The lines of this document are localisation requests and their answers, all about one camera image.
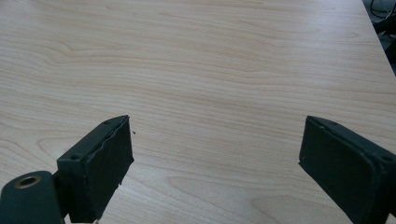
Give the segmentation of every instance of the wooden table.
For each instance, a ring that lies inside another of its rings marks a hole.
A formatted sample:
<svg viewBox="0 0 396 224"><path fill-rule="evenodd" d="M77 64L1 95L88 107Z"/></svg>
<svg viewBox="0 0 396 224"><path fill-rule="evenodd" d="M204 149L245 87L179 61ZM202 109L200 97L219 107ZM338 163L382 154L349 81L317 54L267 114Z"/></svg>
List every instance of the wooden table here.
<svg viewBox="0 0 396 224"><path fill-rule="evenodd" d="M0 94L1 188L131 116L100 223L350 223L298 165L305 117L396 152L361 0L1 1Z"/></svg>

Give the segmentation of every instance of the screw hole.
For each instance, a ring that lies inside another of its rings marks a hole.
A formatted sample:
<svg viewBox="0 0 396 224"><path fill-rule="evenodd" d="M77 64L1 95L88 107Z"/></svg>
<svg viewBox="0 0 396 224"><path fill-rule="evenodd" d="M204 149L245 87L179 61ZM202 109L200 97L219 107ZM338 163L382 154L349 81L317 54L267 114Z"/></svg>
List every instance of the screw hole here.
<svg viewBox="0 0 396 224"><path fill-rule="evenodd" d="M17 189L26 189L30 188L36 183L40 181L41 177L39 175L31 175L27 176L24 179L21 179L15 184L15 188Z"/></svg>
<svg viewBox="0 0 396 224"><path fill-rule="evenodd" d="M388 157L388 156L384 156L384 157L382 157L382 160L384 160L384 161L392 161L392 158Z"/></svg>
<svg viewBox="0 0 396 224"><path fill-rule="evenodd" d="M79 159L79 155L78 154L75 154L75 155L72 155L71 157L70 157L70 159L71 160L78 160Z"/></svg>

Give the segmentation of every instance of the light wood tabletop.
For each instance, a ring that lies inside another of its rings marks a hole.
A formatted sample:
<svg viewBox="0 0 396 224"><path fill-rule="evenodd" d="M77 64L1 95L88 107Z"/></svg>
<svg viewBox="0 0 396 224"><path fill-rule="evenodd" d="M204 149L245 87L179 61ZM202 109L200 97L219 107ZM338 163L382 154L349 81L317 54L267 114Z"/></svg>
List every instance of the light wood tabletop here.
<svg viewBox="0 0 396 224"><path fill-rule="evenodd" d="M298 165L305 117L396 152L361 0L0 2L0 188L120 115L135 162L101 224L350 223Z"/></svg>

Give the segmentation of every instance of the floor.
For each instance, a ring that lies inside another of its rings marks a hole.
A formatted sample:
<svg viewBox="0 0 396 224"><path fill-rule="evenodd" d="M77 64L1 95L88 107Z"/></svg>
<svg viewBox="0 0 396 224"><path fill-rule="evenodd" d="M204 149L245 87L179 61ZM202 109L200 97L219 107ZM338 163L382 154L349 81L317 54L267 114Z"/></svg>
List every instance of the floor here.
<svg viewBox="0 0 396 224"><path fill-rule="evenodd" d="M369 14L370 19L373 23L384 20L383 18L379 18L378 16L387 17L396 4L396 0L374 0L373 9L383 11L383 12L375 12L374 15L370 10L370 5L372 3L372 0L362 0L362 1L366 6L367 13ZM379 34L378 38L379 41L381 42L382 48L385 50L393 41L393 39L396 39L396 35L389 36L389 35ZM390 66L392 67L393 73L396 76L396 63L392 63Z"/></svg>

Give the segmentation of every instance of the desk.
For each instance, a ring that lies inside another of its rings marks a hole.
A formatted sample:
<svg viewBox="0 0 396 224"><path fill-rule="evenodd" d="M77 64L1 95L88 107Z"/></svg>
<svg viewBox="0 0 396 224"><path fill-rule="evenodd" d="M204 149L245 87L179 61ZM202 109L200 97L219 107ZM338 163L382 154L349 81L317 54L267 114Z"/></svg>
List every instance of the desk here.
<svg viewBox="0 0 396 224"><path fill-rule="evenodd" d="M305 117L396 152L361 0L1 1L0 94L1 187L131 116L101 223L350 223L298 165Z"/></svg>

